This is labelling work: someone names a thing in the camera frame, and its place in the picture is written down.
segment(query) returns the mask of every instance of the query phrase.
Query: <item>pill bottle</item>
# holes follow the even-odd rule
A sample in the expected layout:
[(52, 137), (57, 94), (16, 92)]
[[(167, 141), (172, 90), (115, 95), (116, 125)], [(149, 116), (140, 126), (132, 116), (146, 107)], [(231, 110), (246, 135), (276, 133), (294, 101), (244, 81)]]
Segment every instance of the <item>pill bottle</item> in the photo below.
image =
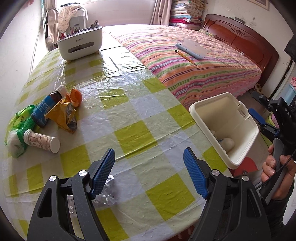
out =
[(40, 133), (35, 133), (30, 129), (26, 130), (24, 133), (24, 142), (27, 145), (42, 148), (53, 153), (57, 153), (61, 145), (57, 137), (50, 137)]

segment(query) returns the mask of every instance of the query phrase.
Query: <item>clear plastic bag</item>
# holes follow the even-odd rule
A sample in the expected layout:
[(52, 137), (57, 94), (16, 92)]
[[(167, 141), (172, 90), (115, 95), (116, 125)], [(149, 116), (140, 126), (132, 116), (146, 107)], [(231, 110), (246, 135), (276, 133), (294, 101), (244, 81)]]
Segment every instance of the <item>clear plastic bag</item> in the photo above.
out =
[[(94, 208), (112, 206), (116, 203), (116, 198), (112, 193), (113, 183), (114, 183), (114, 177), (112, 175), (109, 175), (103, 187), (102, 193), (96, 196), (94, 200), (92, 200)], [(76, 211), (75, 211), (73, 196), (67, 195), (67, 199), (68, 199), (70, 216), (74, 217), (76, 216)]]

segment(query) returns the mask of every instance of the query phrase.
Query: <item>blue gripper pad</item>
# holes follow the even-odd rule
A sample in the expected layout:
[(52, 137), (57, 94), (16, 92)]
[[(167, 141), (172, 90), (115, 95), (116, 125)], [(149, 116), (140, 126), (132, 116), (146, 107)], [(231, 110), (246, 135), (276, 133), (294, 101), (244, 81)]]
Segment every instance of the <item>blue gripper pad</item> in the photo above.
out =
[(202, 195), (204, 199), (206, 199), (209, 195), (209, 192), (207, 190), (207, 179), (205, 178), (200, 167), (196, 163), (194, 156), (187, 148), (183, 152), (183, 161), (189, 172), (195, 190), (198, 194)]
[(255, 120), (257, 120), (261, 125), (266, 125), (266, 122), (265, 122), (264, 118), (263, 118), (261, 115), (259, 115), (259, 113), (258, 113), (255, 109), (250, 108), (250, 109), (249, 109), (249, 114), (250, 114)]
[(110, 149), (109, 153), (106, 155), (105, 159), (103, 160), (98, 171), (92, 179), (92, 189), (89, 194), (93, 199), (102, 192), (114, 163), (115, 152), (113, 149)]

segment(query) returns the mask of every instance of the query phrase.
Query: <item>curtain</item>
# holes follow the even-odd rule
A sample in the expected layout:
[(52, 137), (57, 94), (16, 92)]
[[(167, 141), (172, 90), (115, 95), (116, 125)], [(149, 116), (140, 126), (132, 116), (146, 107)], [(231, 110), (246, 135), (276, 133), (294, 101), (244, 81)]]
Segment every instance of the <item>curtain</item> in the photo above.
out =
[(168, 25), (172, 0), (156, 0), (150, 24)]
[(56, 44), (59, 40), (59, 32), (57, 23), (59, 19), (59, 12), (56, 9), (57, 0), (45, 0), (46, 9), (46, 45), (49, 50), (52, 49), (52, 45)]

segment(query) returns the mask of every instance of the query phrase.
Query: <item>paper label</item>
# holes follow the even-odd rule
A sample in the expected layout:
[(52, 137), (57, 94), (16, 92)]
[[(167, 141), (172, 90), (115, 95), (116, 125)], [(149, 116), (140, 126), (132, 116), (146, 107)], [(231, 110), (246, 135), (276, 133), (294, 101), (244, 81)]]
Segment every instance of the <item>paper label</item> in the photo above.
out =
[(30, 132), (28, 134), (28, 144), (30, 146), (42, 148), (44, 150), (50, 151), (50, 141), (51, 140), (52, 140), (52, 137), (42, 135), (39, 133)]
[(47, 118), (44, 115), (46, 115), (55, 105), (56, 102), (50, 96), (46, 96), (44, 100), (41, 101), (40, 104), (35, 108), (31, 117), (33, 117), (33, 120), (38, 126), (45, 126), (47, 123)]

